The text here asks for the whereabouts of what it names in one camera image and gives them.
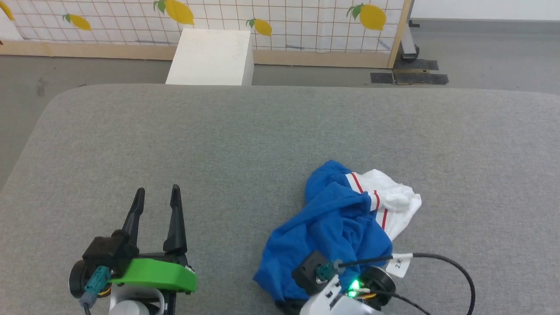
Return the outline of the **white rectangular box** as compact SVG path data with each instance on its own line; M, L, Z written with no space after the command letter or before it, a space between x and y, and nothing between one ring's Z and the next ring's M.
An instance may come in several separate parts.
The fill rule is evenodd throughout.
M165 83L250 86L253 72L250 31L184 29Z

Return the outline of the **black floor tape patch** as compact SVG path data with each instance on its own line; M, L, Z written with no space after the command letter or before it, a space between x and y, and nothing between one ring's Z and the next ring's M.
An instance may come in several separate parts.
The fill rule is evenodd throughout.
M370 73L370 80L373 84L448 84L448 76L446 74L437 73L438 70L439 66L436 60L400 59L395 61L390 72Z

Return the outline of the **grey fabric sofa cushion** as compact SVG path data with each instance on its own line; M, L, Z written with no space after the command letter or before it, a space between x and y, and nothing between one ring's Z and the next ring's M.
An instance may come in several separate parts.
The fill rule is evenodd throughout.
M101 84L56 96L0 192L0 315L84 315L68 276L146 190L138 246L182 192L183 315L280 315L253 281L328 160L422 197L394 243L458 261L473 315L560 315L560 96L462 88Z

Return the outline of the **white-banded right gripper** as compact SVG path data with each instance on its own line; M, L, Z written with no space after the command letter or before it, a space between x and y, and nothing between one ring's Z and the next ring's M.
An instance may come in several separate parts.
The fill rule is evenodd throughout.
M339 277L334 276L320 293L313 295L304 303L300 315L382 315L381 311L341 292Z

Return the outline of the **grey metal stand foot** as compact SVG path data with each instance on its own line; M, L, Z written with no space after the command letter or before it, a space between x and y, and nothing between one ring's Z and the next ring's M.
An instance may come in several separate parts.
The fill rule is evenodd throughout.
M408 20L401 38L401 60L412 63L417 60L420 49L414 44L411 28L419 28L420 24L415 24L412 20Z

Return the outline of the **blue white red-striped garment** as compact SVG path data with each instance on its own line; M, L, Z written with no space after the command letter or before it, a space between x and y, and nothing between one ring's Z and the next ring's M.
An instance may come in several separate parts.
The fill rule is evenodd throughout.
M308 299L291 273L314 251L344 263L392 254L392 242L422 205L420 194L380 170L359 174L335 160L312 172L304 199L302 210L272 232L253 277L274 301Z

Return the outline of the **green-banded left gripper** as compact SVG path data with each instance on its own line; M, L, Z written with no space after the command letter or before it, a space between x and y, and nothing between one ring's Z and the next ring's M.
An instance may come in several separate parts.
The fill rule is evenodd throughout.
M145 189L140 187L136 191L122 226L122 231L129 235L129 242L133 245L137 245L144 202ZM168 235L163 244L165 253L148 253L133 257L122 275L112 275L110 283L151 287L186 294L197 291L197 275L186 257L186 228L182 196L178 184L172 186L170 207L171 219Z

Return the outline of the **lemon-print partition screen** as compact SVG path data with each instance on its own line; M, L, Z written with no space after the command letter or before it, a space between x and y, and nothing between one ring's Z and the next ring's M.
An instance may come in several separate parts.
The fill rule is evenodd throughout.
M0 0L0 55L172 60L184 31L247 31L255 62L390 69L414 0Z

